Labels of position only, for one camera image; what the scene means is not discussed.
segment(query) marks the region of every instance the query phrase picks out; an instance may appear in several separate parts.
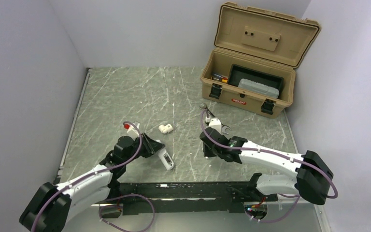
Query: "black tray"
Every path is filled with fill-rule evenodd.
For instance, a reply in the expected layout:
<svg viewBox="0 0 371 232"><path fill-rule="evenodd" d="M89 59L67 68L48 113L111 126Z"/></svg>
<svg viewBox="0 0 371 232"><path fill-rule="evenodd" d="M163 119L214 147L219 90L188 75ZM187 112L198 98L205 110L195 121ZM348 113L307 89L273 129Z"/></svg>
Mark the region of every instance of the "black tray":
<svg viewBox="0 0 371 232"><path fill-rule="evenodd" d="M241 79L255 81L263 85L276 88L280 94L283 87L282 85L284 83L284 79L282 77L266 74L264 72L255 71L233 64L231 66L231 71L229 72L227 84L238 87Z"/></svg>

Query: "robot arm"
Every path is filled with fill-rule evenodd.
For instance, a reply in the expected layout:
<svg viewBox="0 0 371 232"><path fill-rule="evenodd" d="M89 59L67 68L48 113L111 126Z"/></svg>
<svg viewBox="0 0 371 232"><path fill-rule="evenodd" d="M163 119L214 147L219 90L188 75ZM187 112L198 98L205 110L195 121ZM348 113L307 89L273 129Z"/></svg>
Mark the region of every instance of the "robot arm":
<svg viewBox="0 0 371 232"><path fill-rule="evenodd" d="M204 143L205 157L219 157L226 162L240 164L260 164L280 173L279 175L254 174L249 181L252 194L262 197L277 193L294 194L300 195L313 204L323 205L325 203L330 187L328 181L319 172L294 162L294 160L300 160L311 163L332 179L332 171L318 154L312 151L307 151L305 155L286 153L260 146L237 136L228 139L223 135L219 125L221 125L219 119L212 118L206 128L208 135L218 144L229 147L255 148L257 151L223 148L213 143L205 133L201 133L200 139ZM287 160L272 153L284 154L290 159Z"/></svg>
<svg viewBox="0 0 371 232"><path fill-rule="evenodd" d="M120 137L114 145L114 149L89 172L58 185L53 185L49 182L41 185L22 213L19 222L28 230L31 230L39 210L48 199L60 189L63 189L88 173L94 172L95 174L73 185L70 189L62 192L58 197L53 199L53 202L45 208L39 218L36 231L61 231L66 222L92 204L120 196L118 178L124 174L126 166L124 165L105 172L100 171L119 165L135 154L140 145L139 136L130 129L128 130L128 134L129 136ZM164 144L152 140L145 133L141 134L141 137L143 139L142 147L135 159L140 156L148 158L153 154L160 156L160 153L166 153Z"/></svg>

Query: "wrench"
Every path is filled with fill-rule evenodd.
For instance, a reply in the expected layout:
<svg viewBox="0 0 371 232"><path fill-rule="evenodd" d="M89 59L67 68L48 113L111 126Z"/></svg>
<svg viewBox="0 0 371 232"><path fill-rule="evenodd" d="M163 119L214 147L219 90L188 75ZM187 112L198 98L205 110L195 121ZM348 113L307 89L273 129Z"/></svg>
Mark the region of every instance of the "wrench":
<svg viewBox="0 0 371 232"><path fill-rule="evenodd" d="M207 110L207 112L208 112L208 115L210 116L210 117L216 117L209 109L208 109L208 106L207 106L207 104L205 104L205 103L203 103L203 102L201 102L200 103L200 109L201 110ZM227 126L227 125L225 125L225 124L223 124L223 123L221 123L221 132L223 133L223 134L228 134L228 131L227 130L231 130L231 128L229 127L229 126Z"/></svg>

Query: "tan toolbox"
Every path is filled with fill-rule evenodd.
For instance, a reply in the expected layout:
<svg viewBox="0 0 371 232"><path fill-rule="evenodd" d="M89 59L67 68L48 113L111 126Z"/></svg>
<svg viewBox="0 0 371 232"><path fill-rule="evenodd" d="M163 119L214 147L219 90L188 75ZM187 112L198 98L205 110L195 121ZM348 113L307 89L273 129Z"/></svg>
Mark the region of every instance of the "tan toolbox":
<svg viewBox="0 0 371 232"><path fill-rule="evenodd" d="M227 2L221 6L215 48L201 74L202 96L276 118L293 102L295 70L320 32L316 21ZM278 98L212 79L232 65L283 78Z"/></svg>

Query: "white pipe fitting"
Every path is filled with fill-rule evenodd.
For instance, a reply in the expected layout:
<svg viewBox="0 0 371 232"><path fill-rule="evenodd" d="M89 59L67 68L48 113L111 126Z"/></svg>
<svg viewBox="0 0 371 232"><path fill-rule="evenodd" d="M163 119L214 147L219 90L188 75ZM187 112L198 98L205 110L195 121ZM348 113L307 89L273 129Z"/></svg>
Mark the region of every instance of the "white pipe fitting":
<svg viewBox="0 0 371 232"><path fill-rule="evenodd" d="M163 134L167 134L167 133L170 133L170 132L172 132L172 130L173 130L173 127L172 127L172 125L169 123L169 124L167 124L167 125L160 125L159 127L158 127L158 130L161 132L161 133L163 133Z"/></svg>

